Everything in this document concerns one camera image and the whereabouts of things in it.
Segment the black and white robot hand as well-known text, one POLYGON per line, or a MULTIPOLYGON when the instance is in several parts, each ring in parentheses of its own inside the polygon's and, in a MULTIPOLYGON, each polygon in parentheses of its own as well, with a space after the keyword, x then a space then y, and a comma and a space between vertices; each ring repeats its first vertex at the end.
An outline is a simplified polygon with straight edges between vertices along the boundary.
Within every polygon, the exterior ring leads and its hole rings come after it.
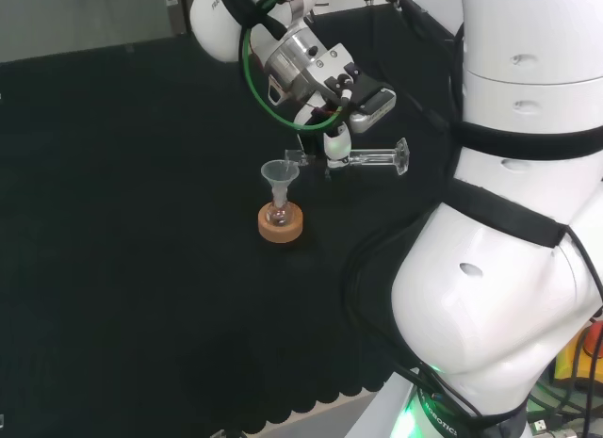
POLYGON ((341 44, 312 42, 294 50, 292 97, 302 102, 294 118, 306 159, 323 159, 327 171, 352 162, 352 137, 365 133, 396 100, 366 74, 341 44))

